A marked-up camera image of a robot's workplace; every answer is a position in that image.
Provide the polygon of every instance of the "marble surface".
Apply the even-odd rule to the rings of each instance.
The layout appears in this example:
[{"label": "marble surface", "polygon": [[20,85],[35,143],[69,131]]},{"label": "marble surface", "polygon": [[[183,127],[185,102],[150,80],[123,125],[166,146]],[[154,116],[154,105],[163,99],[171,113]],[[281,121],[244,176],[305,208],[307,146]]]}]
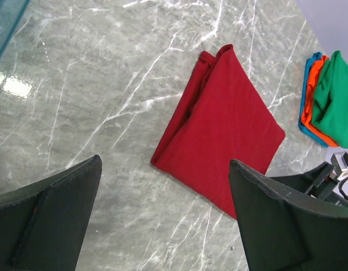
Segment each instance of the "marble surface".
[{"label": "marble surface", "polygon": [[268,175],[320,164],[297,127],[320,46],[293,0],[32,0],[0,62],[0,193],[99,154],[77,270],[247,270],[236,221],[149,166],[199,53],[227,43],[286,131]]}]

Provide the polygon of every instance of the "green folded cloth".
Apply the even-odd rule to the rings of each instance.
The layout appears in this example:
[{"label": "green folded cloth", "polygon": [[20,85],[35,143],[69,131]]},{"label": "green folded cloth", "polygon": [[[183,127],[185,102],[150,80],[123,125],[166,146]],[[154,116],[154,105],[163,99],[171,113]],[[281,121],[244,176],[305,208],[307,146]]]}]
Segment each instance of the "green folded cloth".
[{"label": "green folded cloth", "polygon": [[312,124],[348,148],[348,65],[339,51],[323,65],[314,94]]}]

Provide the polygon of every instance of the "red folded cloth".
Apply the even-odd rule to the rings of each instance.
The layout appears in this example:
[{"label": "red folded cloth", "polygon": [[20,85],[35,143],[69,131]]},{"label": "red folded cloth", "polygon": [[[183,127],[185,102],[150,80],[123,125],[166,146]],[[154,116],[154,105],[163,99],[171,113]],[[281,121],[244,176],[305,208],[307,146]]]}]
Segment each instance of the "red folded cloth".
[{"label": "red folded cloth", "polygon": [[225,45],[215,58],[201,53],[151,163],[236,218],[230,160],[265,174],[284,137]]}]

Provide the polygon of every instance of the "fabric fold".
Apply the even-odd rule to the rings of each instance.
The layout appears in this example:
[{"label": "fabric fold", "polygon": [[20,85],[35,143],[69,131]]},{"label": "fabric fold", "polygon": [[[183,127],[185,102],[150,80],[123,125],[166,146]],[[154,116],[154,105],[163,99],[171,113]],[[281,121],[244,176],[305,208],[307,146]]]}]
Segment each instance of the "fabric fold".
[{"label": "fabric fold", "polygon": [[313,134],[306,126],[303,125],[301,121],[301,116],[303,114],[303,109],[305,108],[305,102],[306,102],[306,89],[307,89],[307,80],[308,80],[308,74],[310,73],[310,70],[316,60],[320,60],[322,57],[321,52],[316,52],[313,54],[313,56],[306,61],[306,65],[304,67],[304,76],[303,76],[303,87],[302,87],[302,98],[301,98],[301,106],[299,108],[299,118],[298,118],[298,127],[299,129],[312,139],[314,139],[317,143],[324,147],[328,147],[328,145],[318,136]]},{"label": "fabric fold", "polygon": [[314,105],[314,92],[319,80],[322,67],[324,63],[328,61],[328,57],[323,55],[320,60],[316,60],[308,74],[307,89],[306,89],[306,102],[304,105],[303,113],[301,116],[301,122],[303,125],[311,131],[313,134],[321,138],[328,146],[338,147],[338,144],[327,134],[323,133],[312,124],[312,109]]},{"label": "fabric fold", "polygon": [[151,163],[236,218],[230,160],[265,174],[284,137],[225,45],[216,57],[201,53]]},{"label": "fabric fold", "polygon": [[348,65],[339,51],[323,66],[315,89],[313,125],[348,148]]}]

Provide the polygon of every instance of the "white wall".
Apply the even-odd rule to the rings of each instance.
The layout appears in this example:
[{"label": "white wall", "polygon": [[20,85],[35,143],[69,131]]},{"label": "white wall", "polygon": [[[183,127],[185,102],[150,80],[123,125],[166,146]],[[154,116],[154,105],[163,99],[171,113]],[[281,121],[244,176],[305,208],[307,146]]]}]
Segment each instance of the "white wall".
[{"label": "white wall", "polygon": [[330,57],[340,50],[348,63],[348,0],[296,0]]}]

